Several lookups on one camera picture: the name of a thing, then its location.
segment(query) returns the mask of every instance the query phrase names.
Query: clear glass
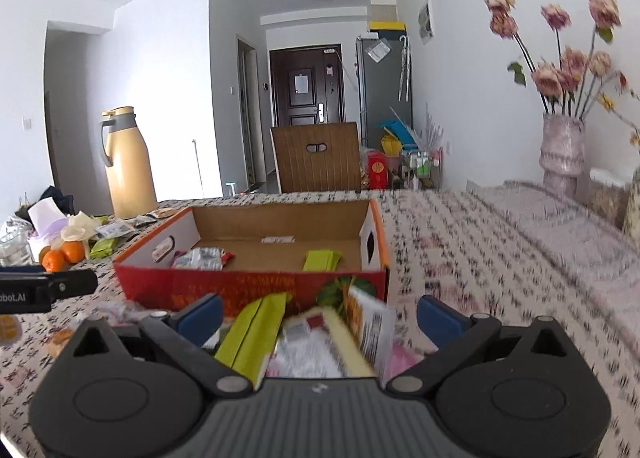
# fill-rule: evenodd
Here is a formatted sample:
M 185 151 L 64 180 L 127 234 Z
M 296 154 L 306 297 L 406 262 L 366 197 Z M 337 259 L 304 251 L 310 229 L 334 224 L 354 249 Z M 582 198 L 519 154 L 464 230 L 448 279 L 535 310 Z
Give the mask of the clear glass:
M 0 266 L 35 264 L 25 231 L 14 231 L 0 238 Z

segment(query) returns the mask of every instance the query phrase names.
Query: white wall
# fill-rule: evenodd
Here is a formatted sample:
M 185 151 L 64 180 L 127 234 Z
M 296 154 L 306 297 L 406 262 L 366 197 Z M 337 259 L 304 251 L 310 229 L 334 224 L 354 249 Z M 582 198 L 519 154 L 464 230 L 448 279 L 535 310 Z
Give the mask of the white wall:
M 0 0 L 0 222 L 27 193 L 35 201 L 53 183 L 44 123 L 43 70 L 47 21 L 106 30 L 113 11 L 92 0 Z M 22 129 L 22 118 L 31 129 Z
M 542 141 L 542 102 L 532 81 L 516 86 L 506 72 L 519 54 L 517 44 L 489 31 L 490 15 L 483 0 L 432 0 L 435 37 L 421 44 L 417 16 L 426 0 L 398 0 L 400 18 L 407 23 L 413 49 L 414 121 L 424 124 L 421 111 L 428 101 L 434 119 L 452 142 L 445 163 L 445 184 L 463 188 L 466 179 L 499 184 L 505 179 L 537 180 Z M 573 48 L 588 50 L 593 21 L 587 0 L 516 0 L 513 15 L 534 58 L 556 60 L 554 34 L 540 16 L 540 5 L 559 3 L 574 25 L 563 34 Z M 640 86 L 640 7 L 638 0 L 618 0 L 623 27 L 609 48 L 616 67 Z M 620 105 L 640 119 L 640 103 Z M 604 111 L 588 118 L 588 164 L 630 174 L 640 158 L 628 144 L 629 131 Z
M 210 46 L 213 113 L 220 161 L 220 178 L 224 194 L 227 182 L 237 182 L 237 191 L 247 189 L 242 146 L 240 101 L 238 91 L 238 39 L 255 49 L 260 88 L 260 112 L 266 171 L 275 169 L 271 149 L 270 94 L 262 89 L 269 82 L 266 36 L 260 15 L 245 0 L 210 0 Z
M 347 122 L 356 122 L 360 130 L 360 95 L 356 74 L 356 39 L 367 31 L 366 21 L 340 21 L 297 24 L 267 29 L 267 48 L 298 48 L 325 44 L 340 44 L 344 67 L 353 81 L 344 76 L 344 117 Z
M 101 112 L 119 106 L 135 108 L 159 200 L 202 197 L 193 139 L 204 193 L 220 196 L 209 0 L 135 0 L 116 11 L 107 34 L 73 36 L 47 51 L 46 83 L 51 115 L 62 122 L 56 147 L 67 146 L 61 156 L 56 150 L 56 166 L 76 208 L 111 209 L 98 124 Z

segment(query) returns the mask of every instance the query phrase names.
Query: pink vase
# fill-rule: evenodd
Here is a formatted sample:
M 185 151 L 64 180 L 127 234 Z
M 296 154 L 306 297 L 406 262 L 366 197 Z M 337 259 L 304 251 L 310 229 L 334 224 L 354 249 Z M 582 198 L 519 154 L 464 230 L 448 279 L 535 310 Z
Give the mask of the pink vase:
M 551 191 L 574 198 L 578 178 L 584 172 L 584 122 L 565 115 L 544 115 L 540 147 L 543 184 Z

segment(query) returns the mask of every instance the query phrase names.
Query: floral tablecloth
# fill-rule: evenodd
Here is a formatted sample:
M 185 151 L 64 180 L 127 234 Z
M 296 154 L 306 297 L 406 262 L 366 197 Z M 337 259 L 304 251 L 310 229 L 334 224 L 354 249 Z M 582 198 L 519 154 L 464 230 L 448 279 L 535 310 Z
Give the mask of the floral tablecloth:
M 640 366 L 614 324 L 516 226 L 478 197 L 455 193 L 352 192 L 250 195 L 237 199 L 166 202 L 169 206 L 239 205 L 376 199 L 392 253 L 388 301 L 396 307 L 396 335 L 416 351 L 433 350 L 420 332 L 415 305 L 434 294 L 457 310 L 485 311 L 503 322 L 528 324 L 549 314 L 561 323 L 609 395 L 613 418 L 601 457 L 640 456 Z M 28 405 L 52 365 L 44 343 L 100 301 L 124 300 L 110 260 L 82 264 L 98 275 L 91 297 L 65 300 L 49 314 L 20 316 L 22 339 L 0 357 L 0 418 L 6 437 L 29 458 L 42 451 L 28 424 Z

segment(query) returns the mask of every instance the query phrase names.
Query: brown chair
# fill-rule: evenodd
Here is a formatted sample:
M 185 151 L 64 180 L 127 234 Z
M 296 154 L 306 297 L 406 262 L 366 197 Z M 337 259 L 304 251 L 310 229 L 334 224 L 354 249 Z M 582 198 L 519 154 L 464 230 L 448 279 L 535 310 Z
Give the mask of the brown chair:
M 360 191 L 355 122 L 271 128 L 281 193 Z

